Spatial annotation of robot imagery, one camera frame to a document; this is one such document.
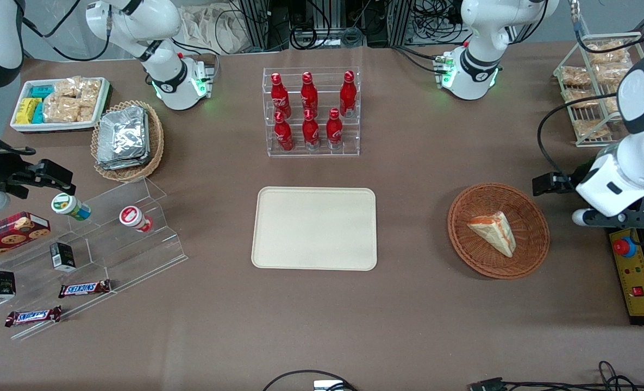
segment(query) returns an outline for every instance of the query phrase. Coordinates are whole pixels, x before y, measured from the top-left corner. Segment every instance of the aluminum foil packet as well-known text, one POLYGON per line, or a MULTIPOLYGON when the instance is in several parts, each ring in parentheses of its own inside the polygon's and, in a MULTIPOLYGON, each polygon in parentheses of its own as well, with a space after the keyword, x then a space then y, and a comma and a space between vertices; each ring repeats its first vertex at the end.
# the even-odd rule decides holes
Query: aluminum foil packet
POLYGON ((102 116, 98 132, 97 163, 105 170, 141 166, 150 161, 148 113, 129 106, 102 116))

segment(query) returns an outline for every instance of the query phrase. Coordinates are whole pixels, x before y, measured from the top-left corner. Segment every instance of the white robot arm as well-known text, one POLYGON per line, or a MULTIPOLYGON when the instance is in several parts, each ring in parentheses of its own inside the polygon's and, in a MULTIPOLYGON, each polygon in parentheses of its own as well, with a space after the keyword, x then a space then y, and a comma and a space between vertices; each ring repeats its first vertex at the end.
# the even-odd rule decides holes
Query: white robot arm
POLYGON ((170 38, 179 33, 181 17, 170 0, 105 0, 88 5, 90 30, 140 60, 167 107, 189 109, 207 96, 203 62, 181 58, 170 38))
POLYGON ((535 23, 550 17, 558 0, 464 0, 461 18, 471 27, 468 43, 437 59, 440 84, 461 99, 479 99, 493 86, 498 64, 508 49, 508 26, 535 23))
POLYGON ((576 191, 593 207, 573 214, 573 221, 579 225, 598 225, 606 220, 625 223, 626 209, 644 197, 644 59, 622 80, 617 100, 630 134, 602 149, 587 176, 576 186, 576 191))

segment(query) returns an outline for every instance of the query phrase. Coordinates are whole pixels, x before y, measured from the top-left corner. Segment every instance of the snickers bar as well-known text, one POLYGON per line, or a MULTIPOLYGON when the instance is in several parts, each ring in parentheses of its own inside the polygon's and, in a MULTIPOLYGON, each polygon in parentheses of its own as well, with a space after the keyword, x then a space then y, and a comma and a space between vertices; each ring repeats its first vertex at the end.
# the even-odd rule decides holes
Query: snickers bar
POLYGON ((61 285, 59 299, 63 299, 63 297, 66 297, 67 295, 105 293, 110 292, 110 290, 111 286, 109 280, 86 282, 85 284, 61 285))
POLYGON ((5 320, 5 327, 19 326, 22 324, 34 323, 37 321, 54 321, 61 320, 61 306, 54 307, 51 310, 31 311, 31 312, 10 312, 5 320))

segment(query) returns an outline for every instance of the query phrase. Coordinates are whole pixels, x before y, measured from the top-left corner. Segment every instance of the red emergency stop button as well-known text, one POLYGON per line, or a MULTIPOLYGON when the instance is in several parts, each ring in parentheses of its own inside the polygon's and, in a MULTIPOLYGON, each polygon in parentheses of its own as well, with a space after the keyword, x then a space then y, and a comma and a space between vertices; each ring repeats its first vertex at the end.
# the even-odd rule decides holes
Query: red emergency stop button
POLYGON ((614 243, 612 243, 612 250, 614 250, 615 254, 626 258, 630 258, 635 255, 635 245, 629 237, 622 237, 615 240, 614 243))

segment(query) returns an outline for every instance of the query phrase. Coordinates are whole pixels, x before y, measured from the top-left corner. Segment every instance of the black small box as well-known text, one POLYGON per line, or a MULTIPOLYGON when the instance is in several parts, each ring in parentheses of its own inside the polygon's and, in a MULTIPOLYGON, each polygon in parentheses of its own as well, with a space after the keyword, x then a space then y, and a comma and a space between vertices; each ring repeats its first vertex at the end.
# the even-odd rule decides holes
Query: black small box
POLYGON ((13 272, 0 270, 0 299, 15 297, 15 275, 13 272))
POLYGON ((51 260, 54 269, 61 272, 72 272, 76 269, 76 259, 73 257, 73 248, 63 243, 53 243, 51 245, 51 260))

